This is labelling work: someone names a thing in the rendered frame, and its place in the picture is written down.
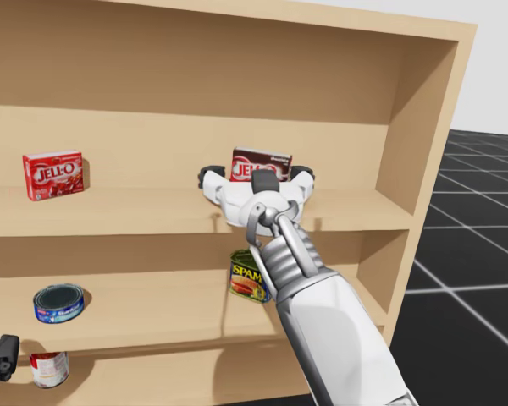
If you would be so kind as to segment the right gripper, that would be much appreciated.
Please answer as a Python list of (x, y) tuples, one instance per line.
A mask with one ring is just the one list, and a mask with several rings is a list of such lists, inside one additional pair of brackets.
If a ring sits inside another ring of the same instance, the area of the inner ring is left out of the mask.
[(276, 213), (283, 212), (299, 223), (305, 203), (314, 190), (315, 175), (307, 166), (292, 166), (290, 181), (279, 182), (271, 170), (255, 170), (250, 182), (232, 182), (225, 177), (225, 167), (210, 165), (198, 173), (198, 188), (221, 208), (230, 226), (245, 228), (251, 210), (262, 204)]

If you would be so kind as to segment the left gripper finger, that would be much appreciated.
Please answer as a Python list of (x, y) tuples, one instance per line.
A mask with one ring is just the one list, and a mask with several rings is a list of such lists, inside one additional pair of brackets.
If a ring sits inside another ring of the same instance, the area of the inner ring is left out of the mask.
[(3, 334), (0, 337), (0, 383), (9, 381), (16, 371), (19, 346), (18, 336)]

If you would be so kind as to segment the pale wooden shelf unit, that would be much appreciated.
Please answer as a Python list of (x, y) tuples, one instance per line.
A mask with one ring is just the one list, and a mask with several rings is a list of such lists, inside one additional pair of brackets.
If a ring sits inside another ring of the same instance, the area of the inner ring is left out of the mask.
[[(228, 288), (246, 246), (198, 188), (237, 146), (315, 174), (301, 221), (390, 342), (476, 26), (286, 0), (0, 0), (0, 406), (213, 406), (306, 393), (274, 304)], [(85, 189), (27, 195), (23, 155)], [(36, 319), (49, 285), (84, 290)], [(67, 352), (33, 382), (30, 355)]]

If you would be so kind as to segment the brown carton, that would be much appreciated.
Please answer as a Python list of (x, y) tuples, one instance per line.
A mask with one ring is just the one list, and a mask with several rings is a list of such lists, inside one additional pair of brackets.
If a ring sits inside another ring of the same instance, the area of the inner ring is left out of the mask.
[(267, 169), (275, 173), (279, 182), (289, 178), (292, 155), (263, 151), (246, 147), (233, 150), (230, 180), (232, 182), (250, 182), (254, 170)]

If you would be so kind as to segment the red and white can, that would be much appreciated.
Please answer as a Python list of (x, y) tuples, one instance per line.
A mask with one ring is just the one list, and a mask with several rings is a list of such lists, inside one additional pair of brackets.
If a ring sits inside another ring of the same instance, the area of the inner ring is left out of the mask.
[(53, 388), (69, 377), (69, 355), (67, 352), (30, 355), (33, 382), (39, 388)]

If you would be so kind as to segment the blue flat can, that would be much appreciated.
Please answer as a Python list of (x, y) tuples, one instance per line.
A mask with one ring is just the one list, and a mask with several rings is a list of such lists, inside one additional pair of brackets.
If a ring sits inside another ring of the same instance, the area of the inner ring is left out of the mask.
[(85, 308), (84, 290), (73, 283), (49, 285), (33, 297), (36, 319), (45, 324), (71, 321)]

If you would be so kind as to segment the green and blue rectangular can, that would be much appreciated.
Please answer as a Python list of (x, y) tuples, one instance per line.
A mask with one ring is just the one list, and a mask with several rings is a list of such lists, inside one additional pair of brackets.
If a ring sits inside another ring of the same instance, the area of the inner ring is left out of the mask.
[(264, 304), (271, 295), (249, 250), (230, 255), (229, 290), (236, 295)]

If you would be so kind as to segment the red carton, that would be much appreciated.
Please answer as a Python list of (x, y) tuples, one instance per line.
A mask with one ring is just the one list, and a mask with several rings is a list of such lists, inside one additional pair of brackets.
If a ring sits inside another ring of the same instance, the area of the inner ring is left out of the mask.
[(27, 195), (48, 200), (85, 189), (83, 157), (77, 150), (23, 155)]

